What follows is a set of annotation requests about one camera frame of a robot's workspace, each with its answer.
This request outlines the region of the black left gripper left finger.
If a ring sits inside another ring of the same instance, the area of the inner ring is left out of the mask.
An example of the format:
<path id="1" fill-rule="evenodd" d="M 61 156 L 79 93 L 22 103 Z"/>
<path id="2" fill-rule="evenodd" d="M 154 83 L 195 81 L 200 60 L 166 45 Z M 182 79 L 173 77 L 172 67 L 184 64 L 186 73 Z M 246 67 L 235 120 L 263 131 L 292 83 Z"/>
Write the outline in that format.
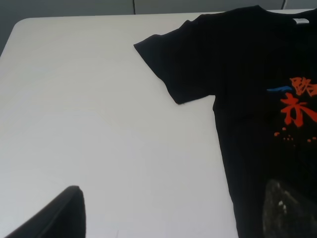
<path id="1" fill-rule="evenodd" d="M 79 186 L 67 187 L 8 238 L 85 238 L 86 210 Z"/>

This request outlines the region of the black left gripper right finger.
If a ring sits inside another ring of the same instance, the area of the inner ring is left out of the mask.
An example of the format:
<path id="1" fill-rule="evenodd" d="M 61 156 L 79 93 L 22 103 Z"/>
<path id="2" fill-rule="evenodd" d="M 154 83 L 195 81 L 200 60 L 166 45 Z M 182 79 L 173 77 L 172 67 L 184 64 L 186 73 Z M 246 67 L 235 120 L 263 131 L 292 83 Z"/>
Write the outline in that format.
<path id="1" fill-rule="evenodd" d="M 315 238 L 317 204 L 287 184 L 270 180 L 263 207 L 265 238 Z"/>

